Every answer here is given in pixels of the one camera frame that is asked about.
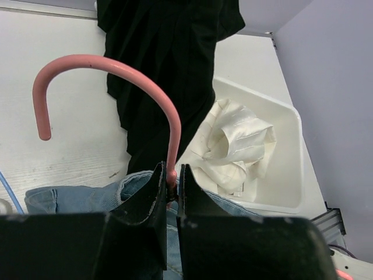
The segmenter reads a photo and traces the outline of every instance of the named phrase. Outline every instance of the blue cord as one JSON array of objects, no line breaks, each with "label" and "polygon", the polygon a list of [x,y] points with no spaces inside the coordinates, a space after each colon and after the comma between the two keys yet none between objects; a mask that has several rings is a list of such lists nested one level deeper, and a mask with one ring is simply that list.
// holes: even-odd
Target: blue cord
[{"label": "blue cord", "polygon": [[21,205],[19,204],[19,201],[18,201],[17,197],[14,195],[14,192],[13,192],[12,188],[10,187],[8,182],[6,181],[4,175],[1,173],[1,171],[0,171],[0,182],[3,184],[4,188],[8,192],[8,194],[9,194],[10,198],[12,199],[18,213],[21,214],[21,215],[24,215],[24,212],[22,210]]}]

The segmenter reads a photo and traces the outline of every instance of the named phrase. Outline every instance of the crumpled white cloth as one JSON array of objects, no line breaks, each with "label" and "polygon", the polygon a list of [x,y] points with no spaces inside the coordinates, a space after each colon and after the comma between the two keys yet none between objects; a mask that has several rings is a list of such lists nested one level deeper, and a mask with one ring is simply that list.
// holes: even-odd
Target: crumpled white cloth
[{"label": "crumpled white cloth", "polygon": [[231,194],[265,177],[276,146],[273,126],[230,99],[218,100],[178,161],[192,167],[197,183]]}]

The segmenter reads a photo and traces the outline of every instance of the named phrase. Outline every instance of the denim fabric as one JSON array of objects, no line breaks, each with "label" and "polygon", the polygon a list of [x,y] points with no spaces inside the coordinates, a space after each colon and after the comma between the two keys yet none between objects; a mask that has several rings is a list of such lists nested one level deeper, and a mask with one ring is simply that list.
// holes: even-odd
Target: denim fabric
[{"label": "denim fabric", "polygon": [[[103,188],[86,186],[41,187],[26,192],[24,199],[30,214],[67,214],[110,211],[143,187],[152,171],[133,173]],[[206,191],[224,210],[235,216],[257,215],[221,196]],[[167,210],[167,271],[165,280],[182,279],[179,238],[176,225],[178,204]]]}]

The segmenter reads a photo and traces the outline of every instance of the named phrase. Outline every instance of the white container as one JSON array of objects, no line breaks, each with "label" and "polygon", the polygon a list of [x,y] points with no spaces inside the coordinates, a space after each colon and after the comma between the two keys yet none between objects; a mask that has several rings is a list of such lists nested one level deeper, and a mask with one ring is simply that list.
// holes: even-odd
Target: white container
[{"label": "white container", "polygon": [[213,81],[216,99],[231,99],[271,123],[277,144],[266,177],[244,186],[241,197],[227,198],[250,209],[299,213],[304,203],[302,126],[297,110],[247,87],[223,78]]}]

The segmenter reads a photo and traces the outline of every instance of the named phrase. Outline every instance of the white table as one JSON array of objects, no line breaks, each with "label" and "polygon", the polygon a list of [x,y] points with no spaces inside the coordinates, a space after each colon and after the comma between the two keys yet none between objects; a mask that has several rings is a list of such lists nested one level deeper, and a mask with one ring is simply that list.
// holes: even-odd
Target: white table
[{"label": "white table", "polygon": [[[115,101],[106,94],[104,72],[69,71],[52,81],[48,105],[52,139],[39,140],[31,101],[37,72],[68,54],[104,53],[95,20],[0,10],[0,170],[23,203],[40,186],[105,186],[125,175],[129,155]],[[234,36],[219,44],[216,75],[283,102],[289,93],[269,38]],[[308,153],[306,203],[313,218],[325,206]],[[9,201],[0,188],[0,198]]]}]

